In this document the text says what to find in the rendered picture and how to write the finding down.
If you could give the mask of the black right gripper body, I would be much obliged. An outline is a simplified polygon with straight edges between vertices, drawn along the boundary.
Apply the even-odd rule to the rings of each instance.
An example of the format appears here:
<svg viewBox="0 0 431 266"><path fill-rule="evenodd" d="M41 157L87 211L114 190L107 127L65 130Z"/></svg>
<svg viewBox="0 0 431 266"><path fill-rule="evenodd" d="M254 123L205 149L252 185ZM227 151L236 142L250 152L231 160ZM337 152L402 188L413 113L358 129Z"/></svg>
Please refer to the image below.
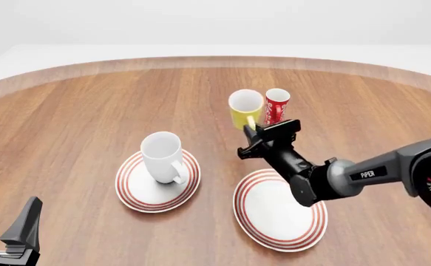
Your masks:
<svg viewBox="0 0 431 266"><path fill-rule="evenodd" d="M253 139L247 148L238 148L237 156L244 159L270 159L273 157L273 144L274 141L265 141L263 139Z"/></svg>

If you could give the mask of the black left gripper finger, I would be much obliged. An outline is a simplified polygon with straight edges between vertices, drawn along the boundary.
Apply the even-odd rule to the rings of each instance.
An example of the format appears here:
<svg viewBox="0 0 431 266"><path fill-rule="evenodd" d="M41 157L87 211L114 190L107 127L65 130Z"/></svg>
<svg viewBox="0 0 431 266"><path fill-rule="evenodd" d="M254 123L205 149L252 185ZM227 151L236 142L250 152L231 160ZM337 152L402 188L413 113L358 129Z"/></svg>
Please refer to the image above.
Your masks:
<svg viewBox="0 0 431 266"><path fill-rule="evenodd" d="M0 236L7 248L40 247L38 232L42 205L38 197L28 199L15 222Z"/></svg>

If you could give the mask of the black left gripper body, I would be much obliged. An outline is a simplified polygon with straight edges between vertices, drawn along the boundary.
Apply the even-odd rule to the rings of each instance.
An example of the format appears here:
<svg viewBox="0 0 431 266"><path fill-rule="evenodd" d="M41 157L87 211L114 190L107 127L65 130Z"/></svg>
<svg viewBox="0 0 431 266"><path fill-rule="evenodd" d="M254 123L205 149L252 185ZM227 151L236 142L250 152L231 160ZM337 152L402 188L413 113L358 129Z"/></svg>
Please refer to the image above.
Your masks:
<svg viewBox="0 0 431 266"><path fill-rule="evenodd" d="M36 266L40 253L25 246L12 246L10 252L0 251L0 266Z"/></svg>

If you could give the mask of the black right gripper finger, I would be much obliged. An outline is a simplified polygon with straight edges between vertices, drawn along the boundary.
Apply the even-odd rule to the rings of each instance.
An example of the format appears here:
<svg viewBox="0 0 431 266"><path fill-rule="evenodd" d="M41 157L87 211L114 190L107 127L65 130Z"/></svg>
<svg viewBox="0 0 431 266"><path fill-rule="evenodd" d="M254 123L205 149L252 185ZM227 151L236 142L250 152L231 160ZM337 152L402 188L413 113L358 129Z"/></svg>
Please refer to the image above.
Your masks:
<svg viewBox="0 0 431 266"><path fill-rule="evenodd" d="M257 134L256 129L252 129L249 125L243 126L243 132L244 132L244 135L246 136L249 146L253 146L259 141L261 141L260 137Z"/></svg>

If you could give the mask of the yellow and white mug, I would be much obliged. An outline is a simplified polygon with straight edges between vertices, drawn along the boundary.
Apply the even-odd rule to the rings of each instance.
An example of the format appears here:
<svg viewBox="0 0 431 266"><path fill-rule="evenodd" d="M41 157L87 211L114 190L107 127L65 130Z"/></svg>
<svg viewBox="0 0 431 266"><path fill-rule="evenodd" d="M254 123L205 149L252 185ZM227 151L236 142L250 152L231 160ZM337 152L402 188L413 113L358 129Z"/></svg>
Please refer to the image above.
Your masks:
<svg viewBox="0 0 431 266"><path fill-rule="evenodd" d="M243 130L244 126L249 126L255 130L264 106L264 97L255 90L241 89L228 97L228 105L235 128Z"/></svg>

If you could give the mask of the red patterned mug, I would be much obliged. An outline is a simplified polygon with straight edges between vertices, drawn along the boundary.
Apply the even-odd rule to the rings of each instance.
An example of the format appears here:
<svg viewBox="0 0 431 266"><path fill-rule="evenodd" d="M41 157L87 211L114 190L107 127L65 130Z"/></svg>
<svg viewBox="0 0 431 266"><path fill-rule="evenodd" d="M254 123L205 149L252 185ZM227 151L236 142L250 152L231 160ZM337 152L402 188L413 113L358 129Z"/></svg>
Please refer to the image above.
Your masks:
<svg viewBox="0 0 431 266"><path fill-rule="evenodd" d="M282 121L291 95L284 89L273 88L265 93L265 125Z"/></svg>

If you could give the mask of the red-ringed white plate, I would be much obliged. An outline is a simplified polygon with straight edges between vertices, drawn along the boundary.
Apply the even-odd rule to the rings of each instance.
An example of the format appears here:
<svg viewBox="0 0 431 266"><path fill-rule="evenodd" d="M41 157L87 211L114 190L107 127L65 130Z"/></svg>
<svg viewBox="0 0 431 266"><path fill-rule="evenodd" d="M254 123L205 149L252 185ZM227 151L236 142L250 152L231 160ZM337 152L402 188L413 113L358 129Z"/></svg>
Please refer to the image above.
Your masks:
<svg viewBox="0 0 431 266"><path fill-rule="evenodd" d="M326 205L300 205L272 168L247 174L234 190L232 205L242 230L256 243L279 252L312 248L328 227Z"/></svg>
<svg viewBox="0 0 431 266"><path fill-rule="evenodd" d="M186 150L183 150L183 164L189 172L187 183L159 183L146 170L141 152L136 152L124 161L116 174L118 199L128 208L144 213L166 212L179 207L194 195L201 180L199 163Z"/></svg>

